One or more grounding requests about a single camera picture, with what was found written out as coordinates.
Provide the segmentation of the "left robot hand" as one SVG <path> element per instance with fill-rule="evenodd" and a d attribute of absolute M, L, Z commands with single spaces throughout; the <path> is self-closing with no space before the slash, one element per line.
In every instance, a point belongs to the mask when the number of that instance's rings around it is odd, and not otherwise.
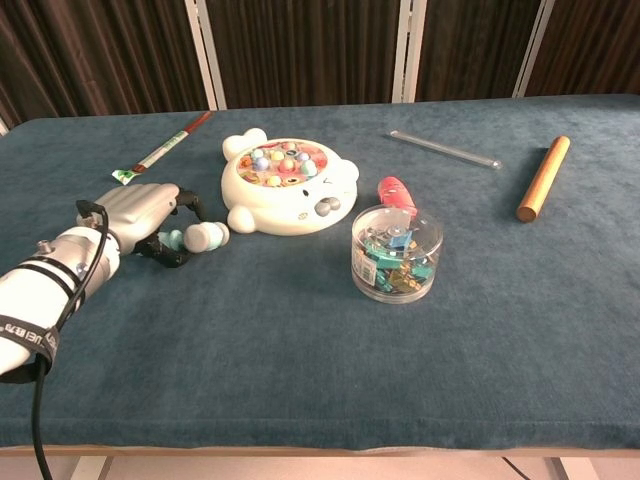
<path fill-rule="evenodd" d="M 93 202 L 77 201 L 76 224 L 95 230 L 106 226 L 119 254 L 139 254 L 168 268 L 178 268 L 192 255 L 167 247 L 159 239 L 165 220 L 184 206 L 201 221 L 206 219 L 197 194 L 173 183 L 151 183 L 116 187 Z"/>

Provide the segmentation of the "light blue toy hammer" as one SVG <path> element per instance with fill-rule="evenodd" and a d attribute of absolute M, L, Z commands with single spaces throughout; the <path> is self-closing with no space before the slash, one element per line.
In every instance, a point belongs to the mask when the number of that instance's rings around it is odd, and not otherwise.
<path fill-rule="evenodd" d="M 158 237 L 163 245 L 173 250 L 199 254 L 226 245 L 230 231 L 221 222 L 202 222 L 190 225 L 184 231 L 161 231 Z"/>

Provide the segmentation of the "white whack-a-mole toy game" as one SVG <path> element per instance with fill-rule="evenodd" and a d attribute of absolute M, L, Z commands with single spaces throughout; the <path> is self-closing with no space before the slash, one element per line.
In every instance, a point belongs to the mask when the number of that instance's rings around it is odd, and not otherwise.
<path fill-rule="evenodd" d="M 318 142 L 269 139 L 260 128 L 227 137 L 221 193 L 237 233 L 296 236 L 343 219 L 357 198 L 358 167 Z"/>

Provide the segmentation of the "chopsticks in paper sleeve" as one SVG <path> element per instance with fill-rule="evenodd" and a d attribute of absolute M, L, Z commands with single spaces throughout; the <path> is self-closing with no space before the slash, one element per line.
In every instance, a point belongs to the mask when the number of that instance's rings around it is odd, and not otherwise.
<path fill-rule="evenodd" d="M 198 118 L 192 121 L 190 124 L 179 130 L 163 144 L 158 146 L 151 153 L 147 154 L 142 160 L 138 161 L 129 169 L 116 169 L 111 173 L 111 177 L 114 178 L 121 185 L 128 185 L 134 178 L 144 174 L 149 170 L 158 160 L 169 153 L 179 143 L 184 141 L 188 136 L 197 131 L 203 124 L 205 124 L 210 118 L 214 116 L 214 111 L 206 111 Z"/>

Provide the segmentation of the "dark brown slatted panel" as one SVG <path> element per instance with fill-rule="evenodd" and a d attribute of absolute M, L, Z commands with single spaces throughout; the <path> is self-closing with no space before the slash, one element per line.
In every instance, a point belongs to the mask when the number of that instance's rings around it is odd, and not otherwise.
<path fill-rule="evenodd" d="M 401 0 L 206 0 L 226 105 L 388 103 Z"/>
<path fill-rule="evenodd" d="M 555 0 L 526 94 L 640 94 L 640 0 Z"/>
<path fill-rule="evenodd" d="M 540 0 L 427 0 L 417 101 L 507 98 Z"/>
<path fill-rule="evenodd" d="M 0 0 L 0 119 L 204 110 L 185 0 Z"/>

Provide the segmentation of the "blue table cloth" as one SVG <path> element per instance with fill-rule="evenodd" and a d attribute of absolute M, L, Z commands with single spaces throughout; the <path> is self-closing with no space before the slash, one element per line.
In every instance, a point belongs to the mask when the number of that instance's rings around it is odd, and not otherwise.
<path fill-rule="evenodd" d="M 126 257 L 62 331 L 45 443 L 640 448 L 640 95 L 228 110 L 144 180 L 195 191 L 221 219 L 222 142 L 252 127 L 352 160 L 357 211 L 399 177 L 444 227 L 432 290 L 364 296 L 349 220 L 235 235 L 178 269 Z M 545 204 L 522 223 L 562 135 Z"/>

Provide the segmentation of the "pink oblong toy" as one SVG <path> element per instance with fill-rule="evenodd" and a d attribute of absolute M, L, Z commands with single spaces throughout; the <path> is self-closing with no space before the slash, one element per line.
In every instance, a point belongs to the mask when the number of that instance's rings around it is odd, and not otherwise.
<path fill-rule="evenodd" d="M 409 190 L 397 177 L 387 176 L 383 178 L 378 183 L 377 193 L 383 206 L 404 210 L 412 218 L 417 215 L 418 209 L 415 206 Z"/>

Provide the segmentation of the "white table leg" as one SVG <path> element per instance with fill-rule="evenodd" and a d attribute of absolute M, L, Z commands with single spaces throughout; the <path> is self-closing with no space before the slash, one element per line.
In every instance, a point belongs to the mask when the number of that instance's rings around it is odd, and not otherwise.
<path fill-rule="evenodd" d="M 114 458 L 81 456 L 69 480 L 107 480 Z"/>
<path fill-rule="evenodd" d="M 583 470 L 591 472 L 588 459 L 578 457 L 554 457 L 551 464 L 556 472 L 558 480 L 581 480 Z"/>

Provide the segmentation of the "clear box of binder clips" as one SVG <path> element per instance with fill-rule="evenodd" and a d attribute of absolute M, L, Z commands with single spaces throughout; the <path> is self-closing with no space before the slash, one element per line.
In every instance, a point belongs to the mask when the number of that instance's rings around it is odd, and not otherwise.
<path fill-rule="evenodd" d="M 425 212 L 371 207 L 352 224 L 353 281 L 382 303 L 417 301 L 431 290 L 443 240 L 441 223 Z"/>

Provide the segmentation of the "clear glass test tube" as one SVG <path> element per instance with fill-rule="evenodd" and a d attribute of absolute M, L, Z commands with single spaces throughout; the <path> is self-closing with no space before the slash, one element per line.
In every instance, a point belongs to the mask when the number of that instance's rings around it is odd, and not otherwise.
<path fill-rule="evenodd" d="M 447 155 L 447 156 L 450 156 L 468 163 L 472 163 L 481 167 L 485 167 L 493 170 L 500 170 L 503 166 L 502 162 L 499 160 L 482 156 L 479 154 L 470 153 L 464 150 L 460 150 L 458 148 L 439 144 L 433 141 L 424 140 L 416 136 L 409 135 L 404 132 L 400 132 L 398 130 L 391 131 L 389 135 L 396 140 L 418 145 L 418 146 L 427 148 L 431 151 L 434 151 L 436 153 Z"/>

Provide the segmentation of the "wooden rolling pin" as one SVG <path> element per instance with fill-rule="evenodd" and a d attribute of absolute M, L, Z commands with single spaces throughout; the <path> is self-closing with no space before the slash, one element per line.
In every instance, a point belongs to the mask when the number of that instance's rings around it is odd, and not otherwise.
<path fill-rule="evenodd" d="M 516 209 L 516 218 L 522 223 L 530 223 L 538 218 L 570 145 L 570 139 L 564 135 L 551 143 Z"/>

